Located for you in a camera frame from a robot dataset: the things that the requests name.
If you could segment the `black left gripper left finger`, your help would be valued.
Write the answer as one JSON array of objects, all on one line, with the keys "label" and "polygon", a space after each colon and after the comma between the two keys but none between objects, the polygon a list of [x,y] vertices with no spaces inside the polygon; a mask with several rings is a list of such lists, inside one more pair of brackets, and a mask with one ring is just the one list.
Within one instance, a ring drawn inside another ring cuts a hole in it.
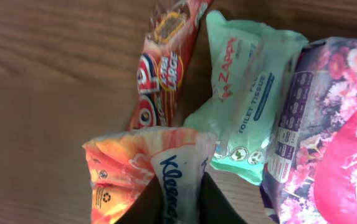
[{"label": "black left gripper left finger", "polygon": [[115,224],[162,224],[163,194],[156,176]]}]

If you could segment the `purple pink floral packet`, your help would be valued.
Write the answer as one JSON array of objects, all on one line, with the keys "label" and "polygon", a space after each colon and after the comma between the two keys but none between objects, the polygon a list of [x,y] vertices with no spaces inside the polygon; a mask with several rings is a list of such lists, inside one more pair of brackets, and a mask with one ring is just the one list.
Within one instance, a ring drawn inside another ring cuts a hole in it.
[{"label": "purple pink floral packet", "polygon": [[357,39],[303,50],[260,193],[275,223],[357,224]]}]

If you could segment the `mint green tissue pack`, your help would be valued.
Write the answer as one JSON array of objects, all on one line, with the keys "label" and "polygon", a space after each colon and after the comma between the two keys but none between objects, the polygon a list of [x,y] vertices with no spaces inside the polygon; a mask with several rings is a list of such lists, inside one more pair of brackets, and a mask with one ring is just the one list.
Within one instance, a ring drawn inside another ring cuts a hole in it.
[{"label": "mint green tissue pack", "polygon": [[184,126],[218,135],[211,165],[259,185],[266,152],[298,57],[308,39],[247,20],[206,16],[212,96]]}]

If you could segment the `orange Kleenex tissue pack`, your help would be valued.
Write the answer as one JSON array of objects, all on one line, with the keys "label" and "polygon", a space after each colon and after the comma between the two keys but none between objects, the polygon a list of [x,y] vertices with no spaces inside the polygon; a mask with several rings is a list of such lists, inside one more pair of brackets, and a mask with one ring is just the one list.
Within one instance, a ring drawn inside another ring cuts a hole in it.
[{"label": "orange Kleenex tissue pack", "polygon": [[214,133],[150,127],[83,145],[92,184],[92,223],[116,223],[157,178],[163,223],[198,223],[201,179],[216,148]]}]

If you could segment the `orange chocolate bar wrapper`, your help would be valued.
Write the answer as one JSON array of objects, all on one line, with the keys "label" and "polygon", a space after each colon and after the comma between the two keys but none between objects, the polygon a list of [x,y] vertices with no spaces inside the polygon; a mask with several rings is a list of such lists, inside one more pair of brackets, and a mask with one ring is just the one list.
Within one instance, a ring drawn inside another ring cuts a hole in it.
[{"label": "orange chocolate bar wrapper", "polygon": [[199,21],[210,0],[157,1],[137,77],[138,101],[128,129],[171,126]]}]

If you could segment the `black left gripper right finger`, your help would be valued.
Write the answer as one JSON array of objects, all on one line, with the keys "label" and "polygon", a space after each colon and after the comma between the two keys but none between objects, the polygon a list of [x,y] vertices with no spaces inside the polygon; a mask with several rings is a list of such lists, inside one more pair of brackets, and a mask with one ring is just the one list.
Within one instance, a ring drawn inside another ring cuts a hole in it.
[{"label": "black left gripper right finger", "polygon": [[202,177],[199,211],[200,224],[247,224],[230,205],[208,172]]}]

